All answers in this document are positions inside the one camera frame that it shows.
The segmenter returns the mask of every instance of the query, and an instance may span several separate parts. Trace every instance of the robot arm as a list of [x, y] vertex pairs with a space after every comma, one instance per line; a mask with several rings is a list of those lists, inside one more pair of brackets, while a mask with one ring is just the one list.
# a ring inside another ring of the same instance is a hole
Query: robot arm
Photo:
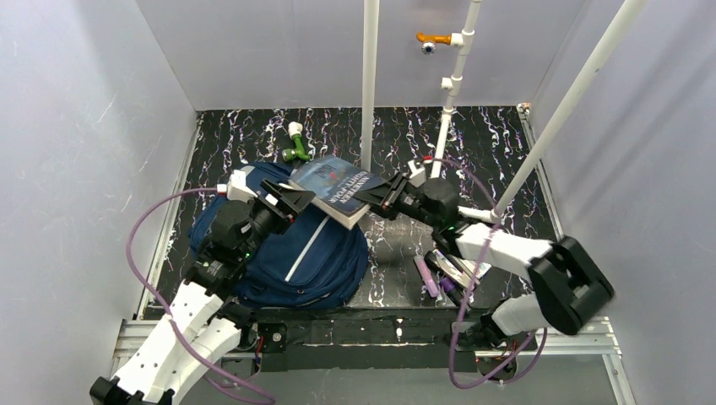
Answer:
[[575, 335], [614, 297], [614, 290], [587, 252], [571, 237], [557, 243], [495, 231], [488, 213], [458, 206], [459, 195], [444, 179], [426, 179], [425, 166], [359, 192], [372, 211], [387, 219], [399, 213], [430, 225], [445, 255], [476, 261], [488, 239], [485, 262], [531, 283], [534, 293], [500, 302], [480, 317], [473, 336], [499, 344], [507, 337], [542, 327]]
[[225, 301], [266, 237], [286, 232], [315, 196], [271, 181], [261, 186], [268, 192], [265, 197], [248, 189], [246, 174], [235, 170], [229, 183], [218, 187], [230, 201], [217, 212], [170, 305], [171, 315], [162, 317], [110, 380], [97, 379], [89, 392], [95, 405], [176, 405], [184, 398], [207, 368], [181, 345], [170, 319], [211, 363], [239, 345], [241, 331], [254, 322], [252, 312]]

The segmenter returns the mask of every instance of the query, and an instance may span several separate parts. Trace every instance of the white wall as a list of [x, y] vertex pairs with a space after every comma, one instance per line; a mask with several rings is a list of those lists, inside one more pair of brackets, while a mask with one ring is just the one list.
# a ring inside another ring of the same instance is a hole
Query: white wall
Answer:
[[565, 231], [616, 289], [638, 403], [716, 403], [714, 95], [716, 2], [651, 0], [545, 159]]
[[0, 94], [2, 402], [90, 403], [141, 291], [127, 233], [171, 192], [195, 113], [135, 2], [5, 2]]
[[[485, 0], [459, 105], [529, 101], [584, 0]], [[360, 106], [363, 0], [138, 0], [196, 110]], [[443, 105], [469, 0], [381, 2], [376, 105]]]

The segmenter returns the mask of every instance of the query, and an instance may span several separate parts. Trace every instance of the black floor mat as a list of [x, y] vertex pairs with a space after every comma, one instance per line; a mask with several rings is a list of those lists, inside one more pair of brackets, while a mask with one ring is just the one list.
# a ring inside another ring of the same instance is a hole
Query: black floor mat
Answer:
[[[432, 155], [441, 108], [378, 108], [375, 112], [372, 171], [390, 177], [408, 161]], [[357, 108], [205, 111], [185, 188], [215, 186], [231, 169], [251, 161], [280, 161], [280, 151], [292, 142], [289, 122], [303, 124], [306, 151], [314, 156], [335, 154], [360, 165], [361, 113]], [[514, 107], [460, 107], [453, 115], [446, 156], [472, 170], [499, 198], [528, 153]], [[459, 170], [443, 168], [459, 187], [466, 205], [488, 208], [477, 186]], [[209, 197], [180, 203], [167, 260], [161, 269], [159, 291], [172, 299], [181, 276], [192, 263], [187, 229]], [[509, 208], [505, 228], [515, 235], [554, 239], [555, 233], [537, 175], [528, 179]], [[390, 222], [375, 216], [361, 228], [371, 247], [370, 268], [350, 306], [415, 307], [452, 305], [445, 297], [433, 300], [421, 287], [412, 258], [432, 247], [429, 229], [406, 217]], [[500, 269], [491, 269], [476, 289], [475, 304], [488, 307], [500, 298], [519, 295], [523, 282]], [[157, 319], [161, 309], [150, 302], [145, 319]]]

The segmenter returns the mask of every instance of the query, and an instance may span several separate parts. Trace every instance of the white pvc pipe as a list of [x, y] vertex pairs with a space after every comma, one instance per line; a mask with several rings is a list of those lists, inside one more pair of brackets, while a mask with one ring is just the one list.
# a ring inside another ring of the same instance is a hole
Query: white pvc pipe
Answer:
[[[472, 0], [468, 9], [468, 16], [465, 19], [465, 26], [463, 32], [464, 45], [460, 48], [458, 53], [458, 59], [455, 61], [455, 69], [453, 70], [453, 76], [450, 80], [453, 83], [453, 88], [447, 95], [445, 101], [445, 107], [442, 108], [442, 118], [440, 120], [440, 132], [437, 136], [437, 144], [435, 147], [435, 158], [442, 159], [445, 154], [445, 143], [448, 139], [448, 129], [450, 128], [450, 122], [452, 120], [453, 106], [455, 98], [458, 97], [460, 92], [460, 86], [463, 82], [463, 68], [465, 67], [465, 59], [467, 59], [469, 50], [472, 48], [472, 40], [475, 36], [475, 23], [477, 22], [477, 15], [480, 13], [480, 5], [482, 0]], [[440, 162], [432, 164], [430, 177], [440, 176]]]
[[371, 171], [373, 108], [376, 99], [378, 11], [380, 0], [363, 2], [363, 108], [361, 109], [361, 168]]
[[[445, 152], [445, 143], [448, 141], [448, 130], [450, 129], [451, 120], [451, 115], [446, 112], [440, 115], [440, 132], [437, 134], [437, 144], [435, 145], [435, 157], [437, 159], [442, 159], [442, 155]], [[440, 166], [438, 162], [435, 162], [432, 164], [430, 177], [438, 177], [439, 175]]]
[[582, 66], [582, 70], [579, 71], [579, 74], [574, 79], [572, 87], [567, 90], [564, 98], [557, 106], [549, 122], [547, 122], [545, 130], [542, 131], [540, 137], [537, 138], [537, 142], [534, 143], [527, 158], [525, 158], [522, 165], [519, 166], [517, 174], [509, 186], [507, 186], [507, 190], [502, 194], [500, 201], [497, 202], [493, 210], [493, 216], [495, 218], [499, 218], [505, 213], [505, 210], [507, 210], [507, 207], [532, 172], [532, 169], [534, 169], [540, 159], [542, 159], [547, 147], [552, 140], [554, 140], [557, 133], [559, 133], [559, 130], [567, 118], [572, 114], [577, 103], [582, 99], [589, 85], [592, 84], [597, 73], [604, 66], [607, 59], [609, 59], [609, 56], [619, 44], [619, 41], [624, 37], [632, 21], [637, 17], [646, 2], [647, 0], [625, 0], [619, 8], [619, 11], [616, 12], [609, 27], [607, 27], [599, 40], [599, 43], [594, 47], [592, 54], [589, 55], [584, 66]]

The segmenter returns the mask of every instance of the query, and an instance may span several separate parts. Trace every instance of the green toy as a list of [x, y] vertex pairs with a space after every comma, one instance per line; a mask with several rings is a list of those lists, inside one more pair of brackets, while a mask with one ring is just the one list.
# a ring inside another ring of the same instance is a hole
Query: green toy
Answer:
[[306, 162], [308, 160], [311, 160], [311, 156], [309, 156], [306, 153], [306, 150], [303, 148], [303, 142], [301, 141], [301, 131], [303, 131], [303, 126], [298, 122], [292, 122], [289, 124], [289, 136], [291, 136], [291, 140], [293, 140], [293, 143], [296, 147], [293, 149], [284, 149], [281, 151], [281, 156], [283, 156], [284, 160], [287, 162], [290, 162], [296, 158]]

